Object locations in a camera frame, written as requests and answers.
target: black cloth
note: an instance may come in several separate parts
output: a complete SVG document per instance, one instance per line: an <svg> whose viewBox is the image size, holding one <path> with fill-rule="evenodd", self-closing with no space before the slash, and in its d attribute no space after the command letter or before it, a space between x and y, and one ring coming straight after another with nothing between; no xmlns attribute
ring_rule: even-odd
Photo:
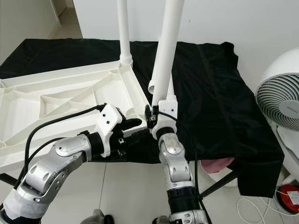
<svg viewBox="0 0 299 224"><path fill-rule="evenodd" d="M147 99L157 42L131 42L133 70ZM94 39L27 39L0 66L0 78L25 76L119 59L119 41ZM242 195L272 197L284 154L253 93L237 70L231 43L177 44L172 76L178 99L178 137L186 158L235 157L229 166L243 168L238 177ZM158 163L151 137L127 151L125 161Z"/></svg>

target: floor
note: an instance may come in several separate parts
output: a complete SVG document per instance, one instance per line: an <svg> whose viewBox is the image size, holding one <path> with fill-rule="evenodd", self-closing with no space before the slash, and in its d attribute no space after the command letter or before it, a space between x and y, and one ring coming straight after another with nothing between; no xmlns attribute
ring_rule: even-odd
<svg viewBox="0 0 299 224"><path fill-rule="evenodd" d="M53 35L57 38L82 38L74 9L60 16L61 27ZM10 175L16 177L20 170ZM282 170L278 183L286 177ZM43 224L79 223L99 208L111 214L116 224L150 224L154 218L170 213L161 164L139 163L87 163L71 174L43 217ZM214 182L199 166L199 189ZM11 186L0 182L0 201ZM204 199L213 224L243 224L236 203L241 198L237 187L223 187ZM266 206L256 197L245 197L256 203L262 213ZM271 199L271 207L277 209ZM261 218L253 205L241 201L239 207L244 219L258 222ZM266 224L299 224L299 217L284 217L269 210Z"/></svg>

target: white tube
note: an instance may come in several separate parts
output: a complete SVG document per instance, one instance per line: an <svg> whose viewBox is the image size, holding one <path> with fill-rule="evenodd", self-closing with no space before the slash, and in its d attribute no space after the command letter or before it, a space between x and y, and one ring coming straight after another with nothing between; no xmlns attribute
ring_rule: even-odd
<svg viewBox="0 0 299 224"><path fill-rule="evenodd" d="M168 85L168 90L167 90L167 97L172 97L174 96L174 89L173 89L173 80L172 80L172 75L170 75L170 80L169 80L169 85Z"/></svg>
<svg viewBox="0 0 299 224"><path fill-rule="evenodd" d="M127 0L117 0L117 13L121 45L120 62L122 64L131 64L133 60L130 53Z"/></svg>
<svg viewBox="0 0 299 224"><path fill-rule="evenodd" d="M183 6L184 0L166 0L160 49L155 59L157 74L152 106L158 105L158 102L165 100L167 96Z"/></svg>
<svg viewBox="0 0 299 224"><path fill-rule="evenodd" d="M157 63L156 63L156 61L160 61L160 59L158 59L158 57L161 56L159 51L160 51L160 40L158 42L153 74L151 75L151 80L150 80L149 86L148 86L148 91L150 94L154 94L154 88L155 88L156 78L157 78Z"/></svg>

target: white wall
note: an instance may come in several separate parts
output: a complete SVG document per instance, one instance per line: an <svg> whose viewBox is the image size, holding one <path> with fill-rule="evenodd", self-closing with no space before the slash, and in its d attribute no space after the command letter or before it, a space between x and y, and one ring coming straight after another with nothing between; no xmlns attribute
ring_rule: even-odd
<svg viewBox="0 0 299 224"><path fill-rule="evenodd" d="M52 0L52 3L58 16L60 16L67 7L65 0Z"/></svg>
<svg viewBox="0 0 299 224"><path fill-rule="evenodd" d="M50 0L0 0L0 64L26 38L47 38L57 25Z"/></svg>
<svg viewBox="0 0 299 224"><path fill-rule="evenodd" d="M74 8L73 0L65 0L65 2L68 8Z"/></svg>
<svg viewBox="0 0 299 224"><path fill-rule="evenodd" d="M116 0L74 0L84 38L118 39ZM163 0L128 0L130 39L158 40ZM185 0L181 41L235 44L239 71L254 90L258 77L299 46L298 0Z"/></svg>

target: doorway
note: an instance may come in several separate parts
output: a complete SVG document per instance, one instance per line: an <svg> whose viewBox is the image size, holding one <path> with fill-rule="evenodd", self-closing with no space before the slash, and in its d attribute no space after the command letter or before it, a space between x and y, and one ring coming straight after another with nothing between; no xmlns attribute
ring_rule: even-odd
<svg viewBox="0 0 299 224"><path fill-rule="evenodd" d="M82 33L73 1L52 0L52 2L61 26L55 31L51 39L81 39Z"/></svg>

